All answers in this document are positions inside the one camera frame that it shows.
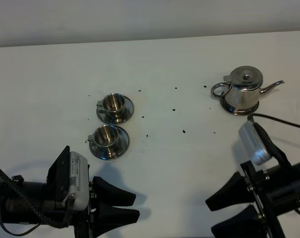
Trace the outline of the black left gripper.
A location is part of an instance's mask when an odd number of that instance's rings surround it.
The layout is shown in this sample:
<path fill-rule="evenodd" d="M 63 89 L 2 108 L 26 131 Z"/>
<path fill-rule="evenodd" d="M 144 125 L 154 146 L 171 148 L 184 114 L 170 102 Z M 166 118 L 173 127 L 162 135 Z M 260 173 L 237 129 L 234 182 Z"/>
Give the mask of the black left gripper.
<path fill-rule="evenodd" d="M 117 188 L 101 177 L 89 182 L 89 203 L 78 212 L 74 223 L 75 238 L 97 238 L 121 226 L 136 223 L 140 212 L 114 206 L 132 206 L 136 194 Z"/>

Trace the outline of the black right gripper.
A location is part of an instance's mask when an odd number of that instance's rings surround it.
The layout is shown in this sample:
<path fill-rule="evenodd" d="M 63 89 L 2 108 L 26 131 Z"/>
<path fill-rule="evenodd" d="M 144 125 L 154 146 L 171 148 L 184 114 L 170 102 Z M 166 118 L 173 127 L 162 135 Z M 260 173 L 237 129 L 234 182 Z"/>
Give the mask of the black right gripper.
<path fill-rule="evenodd" d="M 285 238 L 277 215 L 261 185 L 262 182 L 269 181 L 267 172 L 256 171 L 251 161 L 240 166 L 249 186 L 245 178 L 239 172 L 235 172 L 228 182 L 205 202 L 210 211 L 217 211 L 236 204 L 251 203 L 252 191 L 261 219 L 254 206 L 249 205 L 236 216 L 214 225 L 211 228 L 213 235 L 216 238 L 265 238 L 267 231 L 270 238 Z"/>

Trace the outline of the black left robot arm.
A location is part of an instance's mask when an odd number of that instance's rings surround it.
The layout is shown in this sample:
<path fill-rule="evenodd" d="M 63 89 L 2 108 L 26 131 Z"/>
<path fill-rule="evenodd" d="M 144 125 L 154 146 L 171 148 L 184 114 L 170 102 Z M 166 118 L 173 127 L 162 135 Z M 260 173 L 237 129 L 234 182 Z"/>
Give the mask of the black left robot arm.
<path fill-rule="evenodd" d="M 27 224 L 73 227 L 77 238 L 97 238 L 138 221 L 136 195 L 101 177 L 89 177 L 85 157 L 66 146 L 44 183 L 9 177 L 0 169 L 0 226 Z"/>

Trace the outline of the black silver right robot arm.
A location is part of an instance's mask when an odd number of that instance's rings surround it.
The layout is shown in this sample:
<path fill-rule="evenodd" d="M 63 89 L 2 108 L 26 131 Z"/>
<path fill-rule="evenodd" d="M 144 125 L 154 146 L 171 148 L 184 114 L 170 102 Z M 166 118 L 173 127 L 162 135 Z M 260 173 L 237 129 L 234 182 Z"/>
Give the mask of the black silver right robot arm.
<path fill-rule="evenodd" d="M 300 208 L 300 163 L 291 165 L 256 122 L 245 122 L 239 136 L 250 157 L 244 173 L 234 173 L 206 204 L 211 211 L 248 206 L 211 231 L 216 238 L 283 238 L 278 216 Z"/>

